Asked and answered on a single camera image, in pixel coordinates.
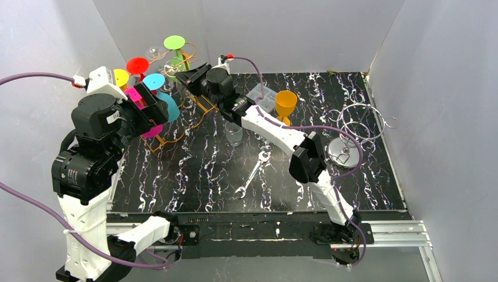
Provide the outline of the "clear champagne flute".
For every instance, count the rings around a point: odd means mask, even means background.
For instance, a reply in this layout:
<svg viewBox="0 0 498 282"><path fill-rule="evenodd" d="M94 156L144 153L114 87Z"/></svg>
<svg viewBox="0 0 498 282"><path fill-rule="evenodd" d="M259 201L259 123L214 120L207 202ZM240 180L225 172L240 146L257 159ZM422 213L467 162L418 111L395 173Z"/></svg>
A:
<svg viewBox="0 0 498 282"><path fill-rule="evenodd" d="M175 74L177 72L183 72L185 70L185 65L182 59L172 58L166 61L162 69L162 74L166 79L163 88L166 92L171 92L173 88L178 84L179 81L175 77Z"/></svg>

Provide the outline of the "blue wine glass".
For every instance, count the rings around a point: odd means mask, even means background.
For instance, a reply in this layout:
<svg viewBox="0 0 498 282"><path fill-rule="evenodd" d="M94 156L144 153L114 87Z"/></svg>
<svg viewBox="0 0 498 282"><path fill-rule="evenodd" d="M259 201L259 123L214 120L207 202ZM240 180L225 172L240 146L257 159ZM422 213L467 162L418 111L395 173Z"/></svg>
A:
<svg viewBox="0 0 498 282"><path fill-rule="evenodd" d="M157 92L156 97L167 104L168 123L174 122L180 115L179 107L176 101L167 93L162 92L160 88L165 84L166 78L160 73L147 75L143 82L150 90Z"/></svg>

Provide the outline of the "orange glass yellow base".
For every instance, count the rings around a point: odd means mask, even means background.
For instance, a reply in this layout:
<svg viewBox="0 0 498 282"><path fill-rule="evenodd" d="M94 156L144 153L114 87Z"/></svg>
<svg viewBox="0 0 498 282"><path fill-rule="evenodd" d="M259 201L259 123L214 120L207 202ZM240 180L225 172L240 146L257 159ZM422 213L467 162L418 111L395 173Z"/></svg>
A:
<svg viewBox="0 0 498 282"><path fill-rule="evenodd" d="M275 109L277 112L277 120L287 126L291 125L289 115L293 113L297 104L298 98L296 94L289 90L279 91L275 98Z"/></svg>

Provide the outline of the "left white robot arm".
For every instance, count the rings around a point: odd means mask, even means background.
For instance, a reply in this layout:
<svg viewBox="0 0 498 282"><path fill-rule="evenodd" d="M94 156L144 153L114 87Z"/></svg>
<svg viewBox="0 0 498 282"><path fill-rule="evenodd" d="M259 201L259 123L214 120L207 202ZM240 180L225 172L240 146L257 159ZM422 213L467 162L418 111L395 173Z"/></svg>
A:
<svg viewBox="0 0 498 282"><path fill-rule="evenodd" d="M106 230L112 178L128 143L169 119L168 105L143 82L122 91L114 71L101 66L88 78L75 76L86 90L71 113L74 131L52 165L54 192L69 225L67 259L59 281L119 281L137 255L159 240L177 241L177 216L158 211L116 236Z"/></svg>

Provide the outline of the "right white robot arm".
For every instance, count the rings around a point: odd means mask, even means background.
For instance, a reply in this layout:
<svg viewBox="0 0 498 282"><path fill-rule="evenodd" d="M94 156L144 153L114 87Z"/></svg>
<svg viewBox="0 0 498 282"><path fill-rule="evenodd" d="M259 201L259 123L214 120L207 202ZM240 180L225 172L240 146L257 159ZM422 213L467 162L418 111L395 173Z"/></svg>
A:
<svg viewBox="0 0 498 282"><path fill-rule="evenodd" d="M357 149L361 145L344 130L331 126L287 126L262 110L258 100L236 92L229 70L223 65L205 63L198 68L176 72L176 79L194 96L205 96L215 104L222 117L264 137L290 157L290 175L306 184L325 207L334 227L336 240L366 242L360 229L361 218L334 186L325 162L324 145L317 129L333 130L349 138Z"/></svg>

